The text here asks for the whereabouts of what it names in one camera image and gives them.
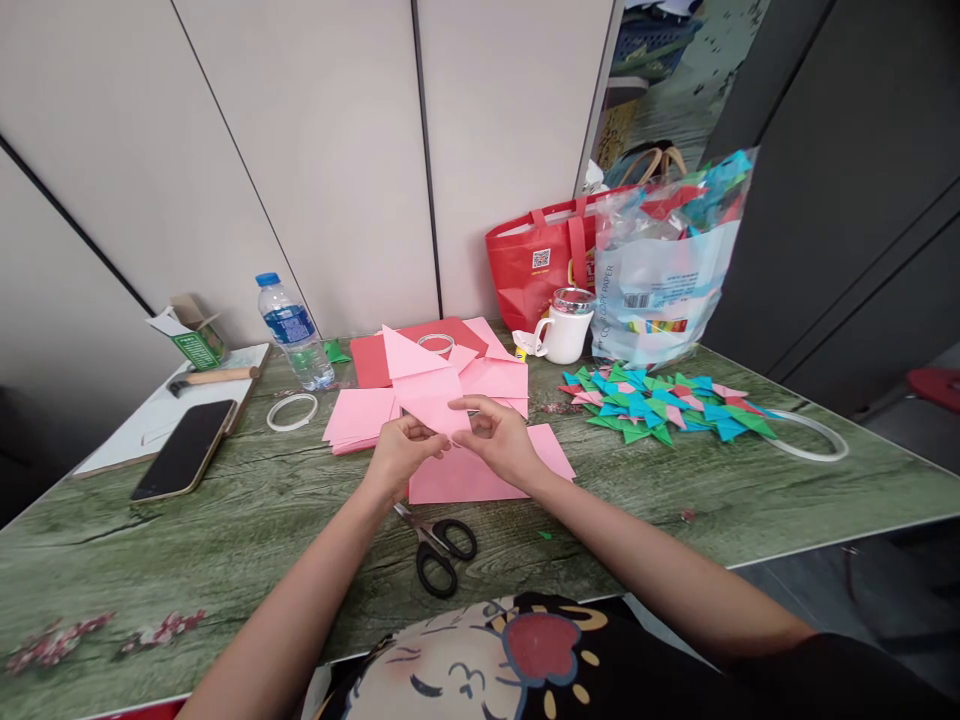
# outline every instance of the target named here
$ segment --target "phone screen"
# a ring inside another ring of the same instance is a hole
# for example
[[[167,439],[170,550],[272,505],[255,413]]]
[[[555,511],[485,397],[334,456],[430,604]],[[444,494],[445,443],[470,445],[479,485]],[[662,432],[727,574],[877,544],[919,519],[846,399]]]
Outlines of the phone screen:
[[[130,499],[149,500],[193,489],[236,405],[222,400],[187,410]]]

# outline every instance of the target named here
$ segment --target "cartoon print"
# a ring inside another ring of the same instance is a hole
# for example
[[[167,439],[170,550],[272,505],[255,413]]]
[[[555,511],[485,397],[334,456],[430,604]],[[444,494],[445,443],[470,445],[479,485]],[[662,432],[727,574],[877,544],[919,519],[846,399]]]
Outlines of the cartoon print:
[[[480,603],[412,625],[382,642],[350,688],[343,717],[396,720],[458,717],[518,720],[531,689],[545,689],[543,716],[558,715],[555,693],[587,705],[576,683],[581,661],[597,666],[587,650],[575,651],[584,632],[607,624],[602,613],[579,606],[551,613],[542,605],[520,614],[513,597]],[[317,714],[323,715],[323,708]]]

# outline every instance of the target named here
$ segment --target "red tote bag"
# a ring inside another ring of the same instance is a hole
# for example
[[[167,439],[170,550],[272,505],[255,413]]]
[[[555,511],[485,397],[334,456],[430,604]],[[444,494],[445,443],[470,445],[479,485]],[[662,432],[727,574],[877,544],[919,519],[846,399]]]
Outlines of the red tote bag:
[[[508,328],[533,332],[557,288],[594,290],[593,205],[598,198],[628,189],[534,210],[487,233],[487,257]]]

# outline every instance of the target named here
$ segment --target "small cardboard box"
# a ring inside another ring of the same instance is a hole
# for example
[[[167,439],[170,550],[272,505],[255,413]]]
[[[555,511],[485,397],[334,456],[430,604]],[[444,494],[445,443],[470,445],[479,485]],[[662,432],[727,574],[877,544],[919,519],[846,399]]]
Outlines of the small cardboard box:
[[[210,325],[220,313],[203,317],[196,301],[189,295],[176,295],[170,304],[147,323],[173,340],[197,370],[212,370],[223,362],[227,350],[217,331]]]

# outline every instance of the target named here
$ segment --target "blue bottle label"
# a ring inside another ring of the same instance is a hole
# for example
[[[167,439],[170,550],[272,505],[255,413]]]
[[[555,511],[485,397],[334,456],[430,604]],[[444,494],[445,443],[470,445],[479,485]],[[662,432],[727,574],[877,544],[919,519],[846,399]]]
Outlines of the blue bottle label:
[[[297,343],[313,335],[315,328],[303,305],[292,305],[268,313],[263,318],[281,345]]]

